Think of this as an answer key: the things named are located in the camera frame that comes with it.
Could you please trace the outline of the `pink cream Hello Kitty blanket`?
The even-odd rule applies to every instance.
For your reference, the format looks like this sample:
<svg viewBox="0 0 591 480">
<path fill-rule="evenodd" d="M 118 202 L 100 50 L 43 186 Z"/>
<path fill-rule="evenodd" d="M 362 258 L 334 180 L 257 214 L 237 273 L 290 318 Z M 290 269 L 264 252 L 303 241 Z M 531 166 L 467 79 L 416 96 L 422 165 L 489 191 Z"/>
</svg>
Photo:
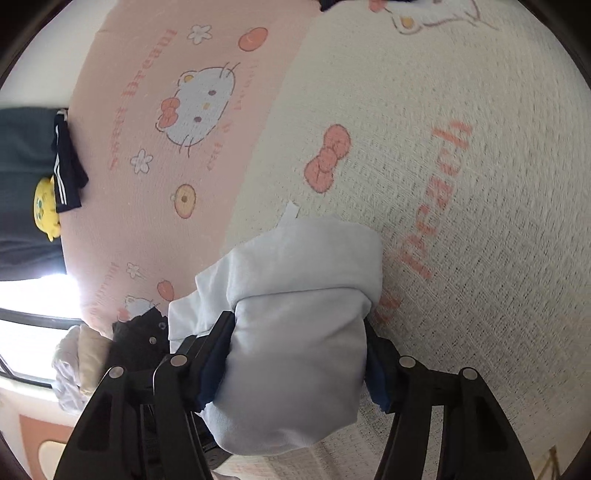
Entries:
<svg viewBox="0 0 591 480">
<path fill-rule="evenodd" d="M 479 370 L 529 459 L 590 430 L 590 89 L 515 1 L 119 1 L 69 106 L 62 218 L 109 333 L 284 213 L 384 245 L 378 331 Z"/>
</svg>

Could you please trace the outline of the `white cream clothes heap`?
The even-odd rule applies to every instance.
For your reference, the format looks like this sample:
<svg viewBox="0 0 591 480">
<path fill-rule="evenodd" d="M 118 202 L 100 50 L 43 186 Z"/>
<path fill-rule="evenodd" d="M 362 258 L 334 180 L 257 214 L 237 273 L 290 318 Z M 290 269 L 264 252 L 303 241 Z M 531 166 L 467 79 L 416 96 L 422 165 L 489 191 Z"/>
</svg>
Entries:
<svg viewBox="0 0 591 480">
<path fill-rule="evenodd" d="M 54 370 L 52 390 L 60 408 L 71 414 L 82 412 L 88 402 L 88 396 L 81 391 L 79 336 L 80 326 L 71 327 L 57 345 L 52 360 Z"/>
</svg>

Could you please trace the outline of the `dark teal curtain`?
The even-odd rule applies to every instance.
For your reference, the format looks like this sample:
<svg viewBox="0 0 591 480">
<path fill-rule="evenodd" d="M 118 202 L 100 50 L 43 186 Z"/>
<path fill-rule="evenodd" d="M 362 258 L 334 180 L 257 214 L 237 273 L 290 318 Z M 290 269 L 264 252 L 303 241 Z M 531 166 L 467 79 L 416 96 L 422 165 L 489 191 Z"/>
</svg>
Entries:
<svg viewBox="0 0 591 480">
<path fill-rule="evenodd" d="M 1 110 L 1 279 L 20 281 L 63 274 L 61 242 L 49 241 L 33 217 L 38 182 L 53 174 L 55 108 Z"/>
</svg>

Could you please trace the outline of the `navy white-striped folded garment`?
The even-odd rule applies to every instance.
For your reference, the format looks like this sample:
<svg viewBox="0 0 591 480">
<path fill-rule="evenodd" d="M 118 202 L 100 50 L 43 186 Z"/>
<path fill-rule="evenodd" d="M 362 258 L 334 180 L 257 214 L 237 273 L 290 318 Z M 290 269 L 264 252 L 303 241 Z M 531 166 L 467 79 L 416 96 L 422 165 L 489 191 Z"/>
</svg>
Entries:
<svg viewBox="0 0 591 480">
<path fill-rule="evenodd" d="M 55 153 L 53 166 L 56 211 L 62 214 L 81 207 L 80 191 L 87 185 L 88 176 L 74 148 L 68 125 L 68 110 L 58 110 L 54 117 Z"/>
</svg>

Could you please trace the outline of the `black window frame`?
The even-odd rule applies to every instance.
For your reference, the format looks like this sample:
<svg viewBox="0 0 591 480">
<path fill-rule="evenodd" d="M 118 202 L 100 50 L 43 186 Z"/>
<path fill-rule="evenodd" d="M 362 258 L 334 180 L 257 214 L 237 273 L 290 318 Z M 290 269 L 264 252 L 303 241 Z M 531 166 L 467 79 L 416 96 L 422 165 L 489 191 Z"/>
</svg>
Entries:
<svg viewBox="0 0 591 480">
<path fill-rule="evenodd" d="M 81 320 L 2 308 L 0 324 L 1 376 L 50 388 L 55 378 L 52 361 L 57 346 Z"/>
</svg>

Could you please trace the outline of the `yellow plush toy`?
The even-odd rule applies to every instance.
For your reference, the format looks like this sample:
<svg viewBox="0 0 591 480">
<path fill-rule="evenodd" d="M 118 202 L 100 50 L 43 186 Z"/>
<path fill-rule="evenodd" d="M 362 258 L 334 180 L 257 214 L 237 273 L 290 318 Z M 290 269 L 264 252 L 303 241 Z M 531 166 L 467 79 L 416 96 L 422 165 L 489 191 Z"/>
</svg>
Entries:
<svg viewBox="0 0 591 480">
<path fill-rule="evenodd" d="M 52 178 L 42 178 L 35 188 L 33 218 L 36 227 L 47 236 L 50 242 L 60 237 L 61 226 L 56 211 L 54 182 Z"/>
</svg>

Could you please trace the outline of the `wicker bamboo basket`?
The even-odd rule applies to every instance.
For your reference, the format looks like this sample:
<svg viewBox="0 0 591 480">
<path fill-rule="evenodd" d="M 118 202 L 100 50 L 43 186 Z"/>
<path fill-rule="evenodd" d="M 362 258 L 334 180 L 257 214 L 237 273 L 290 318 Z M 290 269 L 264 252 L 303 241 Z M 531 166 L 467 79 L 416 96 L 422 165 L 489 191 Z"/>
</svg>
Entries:
<svg viewBox="0 0 591 480">
<path fill-rule="evenodd" d="M 539 469 L 535 477 L 536 480 L 560 480 L 561 468 L 558 459 L 558 452 L 555 446 L 552 446 L 547 454 L 543 466 Z"/>
</svg>

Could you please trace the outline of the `cream folded garment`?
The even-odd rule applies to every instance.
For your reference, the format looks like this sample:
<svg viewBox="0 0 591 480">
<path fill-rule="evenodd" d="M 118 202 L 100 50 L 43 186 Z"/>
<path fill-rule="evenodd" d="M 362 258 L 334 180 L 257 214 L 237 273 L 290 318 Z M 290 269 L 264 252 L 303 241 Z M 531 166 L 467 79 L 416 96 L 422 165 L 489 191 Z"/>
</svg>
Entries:
<svg viewBox="0 0 591 480">
<path fill-rule="evenodd" d="M 111 340 L 98 331 L 82 324 L 78 339 L 78 363 L 80 391 L 91 396 L 106 371 L 106 361 Z"/>
</svg>

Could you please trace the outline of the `white shirt navy trim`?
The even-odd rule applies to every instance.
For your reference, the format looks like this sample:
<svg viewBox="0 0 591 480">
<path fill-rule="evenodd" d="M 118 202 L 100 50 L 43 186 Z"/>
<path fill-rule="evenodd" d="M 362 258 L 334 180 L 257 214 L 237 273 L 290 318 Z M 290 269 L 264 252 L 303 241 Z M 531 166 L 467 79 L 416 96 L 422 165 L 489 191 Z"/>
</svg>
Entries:
<svg viewBox="0 0 591 480">
<path fill-rule="evenodd" d="M 221 385 L 201 410 L 216 443 L 243 456 L 318 443 L 356 422 L 363 321 L 380 301 L 383 246 L 367 226 L 301 218 L 233 248 L 170 303 L 169 341 L 235 315 Z"/>
</svg>

